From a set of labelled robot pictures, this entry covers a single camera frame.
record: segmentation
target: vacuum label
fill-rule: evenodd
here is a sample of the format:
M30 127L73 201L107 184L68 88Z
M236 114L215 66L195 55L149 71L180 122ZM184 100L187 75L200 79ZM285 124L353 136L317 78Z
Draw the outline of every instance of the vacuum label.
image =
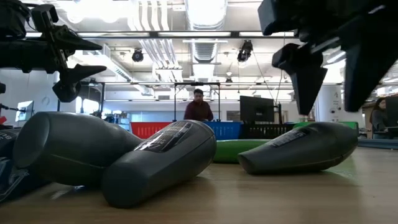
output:
M166 152L178 144L191 127L192 124L186 121L174 122L143 141L134 151Z
M300 130L300 131L291 130L288 133L283 134L283 135L275 138L274 140L268 142L268 144L270 144L271 146L274 146L274 147L281 147L284 144L287 144L291 141L300 139L300 138L306 136L307 134L308 133L306 130Z

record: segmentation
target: person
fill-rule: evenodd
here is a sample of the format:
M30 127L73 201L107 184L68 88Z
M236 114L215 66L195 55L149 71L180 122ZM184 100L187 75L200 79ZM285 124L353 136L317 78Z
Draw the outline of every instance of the person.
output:
M212 121L213 112L211 112L210 105L203 101L203 91L196 89L193 95L193 101L187 105L185 110L184 119Z
M370 122L372 124L373 139L389 139L387 127L386 98L377 99L374 104Z

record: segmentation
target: computer monitor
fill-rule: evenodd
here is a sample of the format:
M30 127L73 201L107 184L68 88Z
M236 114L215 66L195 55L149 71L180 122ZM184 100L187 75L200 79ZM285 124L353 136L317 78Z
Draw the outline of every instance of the computer monitor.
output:
M398 96L386 98L387 126L398 126Z
M260 97L241 96L241 121L252 123L255 121L274 122L274 100Z
M27 121L30 117L33 116L33 101L25 101L18 103L18 110L15 121Z

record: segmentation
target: blue bin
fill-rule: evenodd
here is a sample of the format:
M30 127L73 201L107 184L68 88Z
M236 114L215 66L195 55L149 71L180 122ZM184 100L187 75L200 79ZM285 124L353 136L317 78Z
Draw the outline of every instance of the blue bin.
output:
M217 140L239 139L240 122L205 122L205 124L212 128Z

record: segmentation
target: woman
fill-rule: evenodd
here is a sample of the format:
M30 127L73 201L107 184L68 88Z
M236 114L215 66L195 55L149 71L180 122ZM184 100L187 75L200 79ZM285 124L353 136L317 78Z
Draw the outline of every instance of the woman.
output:
M372 124L373 139L389 139L387 134L386 98L377 99L374 104L370 122Z

